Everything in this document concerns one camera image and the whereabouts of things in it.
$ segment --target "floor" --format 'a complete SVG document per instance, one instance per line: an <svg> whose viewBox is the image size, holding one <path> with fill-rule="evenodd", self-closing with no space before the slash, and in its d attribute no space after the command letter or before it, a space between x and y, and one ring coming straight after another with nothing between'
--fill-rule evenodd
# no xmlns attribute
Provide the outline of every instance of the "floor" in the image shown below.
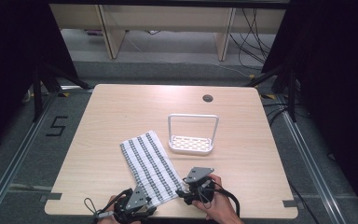
<svg viewBox="0 0 358 224"><path fill-rule="evenodd" d="M233 72L244 77L250 77L252 73L260 73L260 67L263 65L264 54L269 50L269 47L273 44L275 35L259 35L259 40L257 41L253 35L250 35L247 39L247 43L242 44L243 38L245 35L233 34L232 38L229 40L229 45L227 49L227 57L223 62L218 61L216 48L214 45L213 34L209 33L186 33L186 32L157 32L155 34L150 34L148 31L128 31L120 48L119 54L116 59L111 60L108 58L106 51L106 46L103 42L103 38L99 35L88 35L84 30L62 30L62 36L66 42L67 48L70 51L71 57L74 62L79 63L88 63L88 62L106 62L106 63L185 63L185 64L208 64L227 69L234 70ZM235 41L239 43L240 46L243 46L250 50L255 57L250 56L244 52L240 52L239 46ZM273 94L270 89L263 89L265 95ZM78 106L79 108L84 108L87 103L83 100L76 101L76 97L73 98L73 106ZM62 109L62 100L59 99L55 103L55 108L57 110ZM24 107L19 111L19 119L15 120L11 125L16 127L16 134L19 136L26 136L29 130L29 127L33 128L32 122L29 118L33 115L32 105L24 105ZM266 113L273 112L273 109L266 108ZM73 117L81 118L82 114L81 109L74 112L76 113ZM306 117L307 111L299 109L297 111L299 116ZM285 117L285 119L277 120L277 123L274 125L290 126L290 119ZM304 119L304 122L298 123L298 128L301 129L303 136L312 136L317 141L310 141L308 145L302 147L304 152L299 152L300 150L293 149L295 151L280 151L282 153L282 163L289 177L291 176L307 176L306 181L297 181L294 180L294 184L298 191L300 191L302 198L308 201L308 205L313 207L313 211L316 217L319 217L322 220L321 223L358 223L358 201L355 195L351 193L351 187L345 181L345 177L339 171L339 168L331 162L331 160L326 157L325 152L328 151L328 148L325 148L323 141L321 141L320 136L318 136L316 128L312 125L311 121ZM76 131L76 126L68 127L68 130L71 132ZM7 132L13 132L10 130L10 127L7 128ZM288 143L287 139L293 139L293 134L287 132L286 134L277 134L276 137L278 147L284 146ZM13 157L18 156L16 153L16 148L21 145L22 138L11 139L9 142L3 142L3 146L0 146L0 163L9 164ZM295 142L290 140L291 145L301 145L301 142ZM39 147L37 139L34 142L34 145ZM304 160L304 155L307 154L307 146L312 148L319 148L314 151L313 158L317 158L316 163L308 162ZM57 153L56 160L61 160L64 158L66 151L60 151ZM20 174L17 177L13 177L15 182L21 183L21 180L31 178L27 176L32 171L33 176L38 176L38 178L32 177L29 181L22 181L24 183L29 183L29 185L11 185L11 193L6 196L6 198L0 202L0 223L10 222L10 217L7 214L12 216L12 223L21 222L34 222L35 216L43 213L41 205L44 200L40 197L40 192L49 192L51 190L51 183L54 182L54 176L56 176L58 170L52 170L50 173L46 174L46 170L49 169L48 160L54 160L53 158L43 158L38 157L37 151L31 151L31 155L28 157L37 158L39 162L39 167L35 169L33 167L33 162L24 160L23 164L20 164L21 168L17 168L20 171ZM296 169L298 163L305 163L301 165L301 169ZM325 198L327 201L324 201L324 196L320 194L320 186L322 184L316 184L317 181L320 181L317 177L313 177L310 173L312 166L316 165L316 170L323 173L325 179L322 181L326 182L325 185L328 187L327 192L333 191L335 202L339 203L339 207L335 210L328 208L328 205L331 202L328 201L328 197ZM0 178L2 175L7 173L7 167L0 165ZM26 196L22 196L22 192L27 191ZM22 211L18 208L18 204L29 204L30 206ZM247 223L314 223L314 219L310 217L310 213L307 212L307 209L304 203L299 204L300 215L297 220L277 220L277 221L258 221L258 220L247 220ZM331 214L331 212L342 212L345 217L344 220L341 219L341 214ZM55 217L44 217L49 223L82 223L84 219L77 217L63 217L62 219L57 219Z"/></svg>

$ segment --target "robotic hand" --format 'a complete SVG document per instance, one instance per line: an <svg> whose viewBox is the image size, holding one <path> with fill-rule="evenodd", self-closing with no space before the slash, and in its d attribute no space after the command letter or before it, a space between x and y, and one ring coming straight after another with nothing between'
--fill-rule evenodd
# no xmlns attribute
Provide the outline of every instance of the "robotic hand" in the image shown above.
<svg viewBox="0 0 358 224"><path fill-rule="evenodd" d="M135 190L123 190L118 196L112 200L104 209L96 213L96 218L103 218L113 215L117 222L121 224L132 223L133 221L142 221L152 216L157 207L150 207L146 211L138 212L147 205L151 199L145 196L141 187L137 186ZM113 203L114 210L106 212L106 209Z"/></svg>
<svg viewBox="0 0 358 224"><path fill-rule="evenodd" d="M213 199L214 182L208 176L213 168L194 167L183 180L188 184L188 191L177 190L176 193L183 198L187 205L194 200L209 203Z"/></svg>

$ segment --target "wooden table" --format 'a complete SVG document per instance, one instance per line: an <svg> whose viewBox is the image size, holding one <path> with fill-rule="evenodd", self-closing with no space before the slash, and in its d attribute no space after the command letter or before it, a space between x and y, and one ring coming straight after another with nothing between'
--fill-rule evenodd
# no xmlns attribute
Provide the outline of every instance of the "wooden table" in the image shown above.
<svg viewBox="0 0 358 224"><path fill-rule="evenodd" d="M203 100L205 94L213 100ZM215 114L219 124L213 151L207 156L173 153L168 145L168 116ZM172 121L172 132L208 135L209 121ZM253 88L98 85L68 150L45 211L50 215L91 215L83 201L91 198L97 209L109 197L135 188L135 180L119 144L150 130L158 138L180 177L194 166L212 167L223 187L241 203L241 217L295 218L282 162L259 95ZM158 207L154 217L195 217L205 214L177 198Z"/></svg>

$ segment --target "white dish rack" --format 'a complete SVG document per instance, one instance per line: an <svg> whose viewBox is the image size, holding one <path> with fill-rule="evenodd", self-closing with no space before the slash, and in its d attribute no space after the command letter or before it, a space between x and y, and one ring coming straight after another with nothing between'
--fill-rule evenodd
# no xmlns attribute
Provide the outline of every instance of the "white dish rack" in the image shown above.
<svg viewBox="0 0 358 224"><path fill-rule="evenodd" d="M215 119L213 135L211 138L190 137L190 136L176 136L172 134L171 120L174 117L187 117L187 118L206 118ZM177 153L181 154L195 154L195 155L208 155L213 149L214 136L216 134L217 124L219 117L216 115L197 115L197 114L170 114L168 116L168 130L169 130L169 145L170 148Z"/></svg>

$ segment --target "dish rack handle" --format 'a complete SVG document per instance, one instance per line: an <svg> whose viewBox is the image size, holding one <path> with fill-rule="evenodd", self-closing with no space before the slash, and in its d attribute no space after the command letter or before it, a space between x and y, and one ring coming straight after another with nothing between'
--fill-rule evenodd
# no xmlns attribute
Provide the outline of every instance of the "dish rack handle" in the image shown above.
<svg viewBox="0 0 358 224"><path fill-rule="evenodd" d="M214 124L213 134L211 137L211 145L213 146L214 136L216 134L217 124L219 123L219 117L216 115L199 115L199 114L170 114L168 116L168 132L170 135L170 141L172 139L172 131L171 131L171 119L173 117L189 117L189 118L209 118L209 119L215 119L216 122Z"/></svg>

